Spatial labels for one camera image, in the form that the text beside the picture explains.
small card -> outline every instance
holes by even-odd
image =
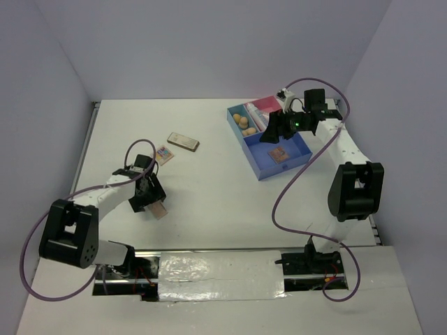
[[[194,140],[192,138],[177,134],[177,133],[171,133],[168,137],[168,143],[171,143],[173,145],[177,145],[178,147],[181,147],[183,149],[196,152],[198,145],[200,144],[199,141]]]
[[[283,147],[276,147],[273,150],[269,151],[268,154],[270,155],[270,157],[272,157],[276,164],[280,164],[290,158]]]
[[[163,165],[167,161],[169,161],[172,157],[174,157],[174,154],[164,145],[159,147],[156,150],[156,161],[158,164]]]
[[[168,213],[160,200],[150,204],[148,207],[157,220],[163,218]]]

white table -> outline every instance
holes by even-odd
[[[159,171],[167,193],[167,216],[156,221],[149,212],[134,214],[130,205],[123,203],[101,221],[101,239],[136,249],[304,246],[307,237],[278,230],[270,220],[276,197],[299,168],[258,181],[226,122],[227,107],[249,100],[103,101],[77,189],[106,181],[123,165],[128,145],[138,138],[165,144],[175,131],[199,140],[200,146],[193,153],[167,144],[175,154]],[[312,134],[303,138],[313,152],[321,148]],[[130,159],[139,153],[150,154],[151,149],[138,144]],[[334,223],[326,203],[334,173],[329,155],[322,155],[284,197],[278,221],[313,232],[323,232]],[[320,292],[294,292],[274,301],[144,303],[137,297],[92,297],[87,289],[61,303],[30,297],[19,334],[62,330],[64,334],[290,334],[300,330],[303,334],[421,334],[392,248],[375,246],[369,221],[359,224],[346,244],[372,246],[367,253],[366,248],[354,251],[363,254],[361,267],[373,264],[377,270],[364,274],[363,280],[370,285],[347,303],[326,301]],[[348,264],[346,254],[343,257]],[[355,275],[347,267],[352,288]],[[82,285],[90,273],[41,260],[33,287],[43,294],[62,295]]]

black bracket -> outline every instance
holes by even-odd
[[[85,269],[98,253],[98,209],[56,200],[50,207],[39,255]],[[66,227],[75,226],[74,232]]]
[[[376,213],[379,210],[383,174],[380,163],[340,165],[328,194],[330,213],[339,222],[355,218],[365,220]]]
[[[274,263],[282,264],[285,276],[333,273],[334,267],[343,272],[340,253],[317,253],[312,238],[307,242],[304,253],[282,253],[281,259]]]

brown egg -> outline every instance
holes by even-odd
[[[235,120],[235,122],[237,124],[239,124],[239,122],[240,122],[240,115],[239,114],[233,114],[233,120]]]
[[[256,132],[256,129],[253,128],[253,127],[248,128],[248,129],[246,130],[246,132],[247,132],[248,135],[253,135],[253,134],[256,134],[256,133],[257,133],[257,132]]]
[[[239,121],[239,128],[247,129],[249,126],[249,120],[246,117],[241,117]]]

white wall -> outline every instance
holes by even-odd
[[[393,0],[347,94],[361,149],[385,167],[379,232],[425,334],[447,315],[447,1]]]
[[[0,1],[0,324],[14,334],[27,297],[23,241],[54,199],[69,191],[91,105],[32,0]],[[27,259],[29,278],[38,238]]]
[[[36,0],[96,100],[346,88],[390,0]]]

